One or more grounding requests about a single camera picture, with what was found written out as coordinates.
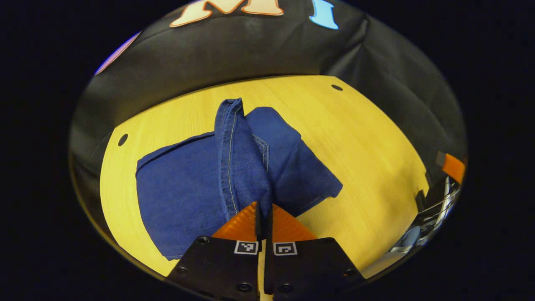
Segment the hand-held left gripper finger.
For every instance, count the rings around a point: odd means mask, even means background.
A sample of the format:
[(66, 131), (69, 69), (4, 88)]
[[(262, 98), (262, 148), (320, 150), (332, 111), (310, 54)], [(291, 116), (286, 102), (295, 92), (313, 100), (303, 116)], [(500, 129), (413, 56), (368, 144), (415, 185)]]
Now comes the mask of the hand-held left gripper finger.
[(261, 213), (253, 202), (213, 235), (195, 238), (168, 281), (206, 300), (258, 301), (261, 238)]
[(273, 205), (264, 219), (264, 292), (273, 299), (336, 299), (364, 278), (332, 237), (317, 238)]

